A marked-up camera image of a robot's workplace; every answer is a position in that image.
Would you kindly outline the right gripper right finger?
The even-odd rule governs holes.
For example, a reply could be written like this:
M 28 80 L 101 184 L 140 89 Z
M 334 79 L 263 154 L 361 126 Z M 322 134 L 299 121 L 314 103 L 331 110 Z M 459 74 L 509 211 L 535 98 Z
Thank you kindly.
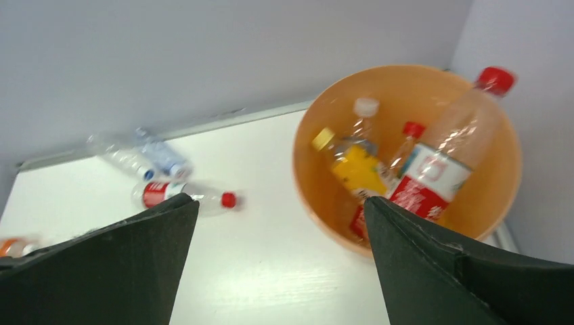
M 386 198 L 363 209 L 390 323 L 573 323 L 571 264 L 490 246 Z

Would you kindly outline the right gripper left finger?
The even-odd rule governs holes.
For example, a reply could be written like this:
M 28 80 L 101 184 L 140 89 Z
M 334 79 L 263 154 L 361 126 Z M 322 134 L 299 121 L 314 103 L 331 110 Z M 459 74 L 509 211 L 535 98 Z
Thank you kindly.
M 2 324 L 168 324 L 199 203 L 176 195 L 23 257 L 1 259 Z

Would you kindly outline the red white label bottle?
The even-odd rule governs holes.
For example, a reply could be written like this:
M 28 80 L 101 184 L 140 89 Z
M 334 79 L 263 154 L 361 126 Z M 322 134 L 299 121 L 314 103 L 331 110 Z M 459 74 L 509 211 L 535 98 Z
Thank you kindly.
M 389 200 L 437 221 L 483 161 L 502 122 L 498 106 L 517 76 L 499 66 L 482 70 L 471 89 L 450 103 L 422 134 Z

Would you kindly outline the yellow juice bottle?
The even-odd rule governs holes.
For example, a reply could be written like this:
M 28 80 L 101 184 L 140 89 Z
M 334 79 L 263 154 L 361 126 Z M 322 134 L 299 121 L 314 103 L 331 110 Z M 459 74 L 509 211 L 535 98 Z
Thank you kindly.
M 362 146 L 339 138 L 327 127 L 313 138 L 311 145 L 327 158 L 332 174 L 360 203 L 388 194 L 391 184 L 383 177 L 383 163 Z

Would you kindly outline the red label water bottle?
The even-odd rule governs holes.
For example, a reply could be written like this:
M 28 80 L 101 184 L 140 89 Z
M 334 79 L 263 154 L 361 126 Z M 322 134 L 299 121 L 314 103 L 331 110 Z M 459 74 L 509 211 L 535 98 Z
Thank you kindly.
M 383 175 L 390 181 L 390 195 L 404 173 L 404 166 L 417 141 L 426 127 L 420 123 L 408 121 L 403 127 L 404 139 L 392 159 L 383 168 Z M 349 225 L 350 230 L 363 241 L 368 241 L 368 231 L 363 213 L 363 206 L 359 205 Z

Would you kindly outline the blue label water bottle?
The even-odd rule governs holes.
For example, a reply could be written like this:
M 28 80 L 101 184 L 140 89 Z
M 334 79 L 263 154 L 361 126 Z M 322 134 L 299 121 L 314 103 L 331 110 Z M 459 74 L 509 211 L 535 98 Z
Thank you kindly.
M 353 113 L 355 121 L 345 139 L 363 147 L 367 153 L 376 156 L 378 145 L 372 140 L 373 118 L 377 115 L 379 101 L 370 97 L 360 97 L 355 100 Z

